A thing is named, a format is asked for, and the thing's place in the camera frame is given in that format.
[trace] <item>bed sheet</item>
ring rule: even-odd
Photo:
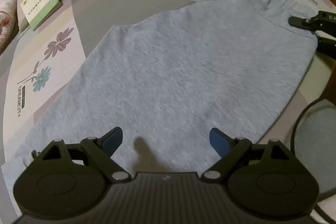
[[[134,24],[195,1],[63,0],[63,6],[35,32],[29,28],[18,35],[0,57],[0,165],[24,142],[34,123],[113,24]],[[336,11],[329,0],[296,1],[316,11]],[[324,90],[334,65],[331,59],[315,55],[297,92],[260,143],[270,138],[288,139],[299,113]],[[44,77],[42,85],[37,84],[37,77]],[[0,203],[0,218],[9,223],[16,213],[2,173]]]

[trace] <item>book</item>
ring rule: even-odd
[[[33,31],[61,6],[58,0],[23,0],[21,3],[22,10]]]

